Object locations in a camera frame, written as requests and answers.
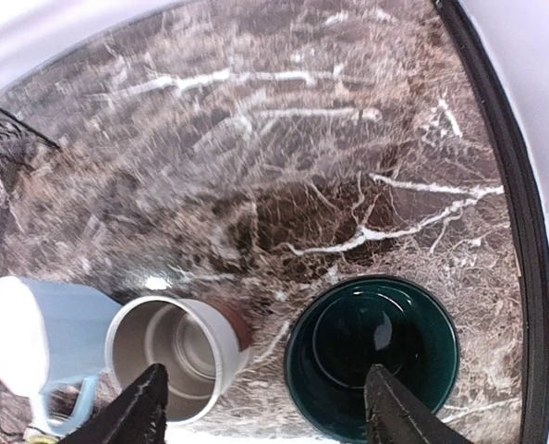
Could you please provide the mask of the light blue mug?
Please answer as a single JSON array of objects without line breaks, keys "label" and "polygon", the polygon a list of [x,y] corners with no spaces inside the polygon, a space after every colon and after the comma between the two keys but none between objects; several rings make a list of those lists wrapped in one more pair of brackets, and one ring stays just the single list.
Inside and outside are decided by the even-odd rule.
[{"label": "light blue mug", "polygon": [[[84,285],[0,277],[0,380],[29,400],[32,423],[63,437],[91,416],[106,368],[104,344],[119,303]],[[52,393],[79,385],[65,421],[53,419]]]}]

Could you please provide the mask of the bright green plate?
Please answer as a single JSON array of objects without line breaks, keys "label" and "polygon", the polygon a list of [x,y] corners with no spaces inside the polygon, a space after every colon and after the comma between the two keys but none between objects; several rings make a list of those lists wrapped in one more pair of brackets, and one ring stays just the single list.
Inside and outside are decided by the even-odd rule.
[{"label": "bright green plate", "polygon": [[58,442],[57,437],[40,433],[25,434],[23,439],[25,444],[56,444]]}]

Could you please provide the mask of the white cup with brown band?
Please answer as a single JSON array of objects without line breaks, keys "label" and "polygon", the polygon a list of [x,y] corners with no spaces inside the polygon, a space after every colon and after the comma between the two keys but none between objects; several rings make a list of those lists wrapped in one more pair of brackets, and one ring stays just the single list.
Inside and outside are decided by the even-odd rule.
[{"label": "white cup with brown band", "polygon": [[203,418],[250,358],[251,329],[220,302],[139,297],[112,320],[105,362],[123,390],[151,364],[167,371],[167,421],[187,425]]}]

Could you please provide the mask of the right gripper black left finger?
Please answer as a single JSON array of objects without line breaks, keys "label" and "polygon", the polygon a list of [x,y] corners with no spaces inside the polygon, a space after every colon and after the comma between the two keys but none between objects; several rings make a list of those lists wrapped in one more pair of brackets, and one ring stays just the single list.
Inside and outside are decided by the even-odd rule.
[{"label": "right gripper black left finger", "polygon": [[61,439],[70,444],[164,443],[168,375],[150,365],[98,415]]}]

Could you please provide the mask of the dark green mug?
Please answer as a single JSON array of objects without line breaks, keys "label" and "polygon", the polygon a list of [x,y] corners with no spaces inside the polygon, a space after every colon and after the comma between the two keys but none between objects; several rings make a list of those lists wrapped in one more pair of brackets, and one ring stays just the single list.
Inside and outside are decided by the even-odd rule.
[{"label": "dark green mug", "polygon": [[455,385],[459,346],[444,306],[399,277],[365,276],[321,293],[285,351],[285,381],[300,414],[329,438],[366,440],[364,387],[380,364],[432,413]]}]

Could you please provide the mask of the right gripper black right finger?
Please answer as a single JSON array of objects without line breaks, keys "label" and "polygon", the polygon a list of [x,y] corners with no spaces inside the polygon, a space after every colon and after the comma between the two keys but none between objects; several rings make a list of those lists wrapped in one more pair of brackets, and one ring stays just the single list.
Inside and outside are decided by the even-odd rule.
[{"label": "right gripper black right finger", "polygon": [[366,377],[364,403],[368,443],[469,444],[380,364]]}]

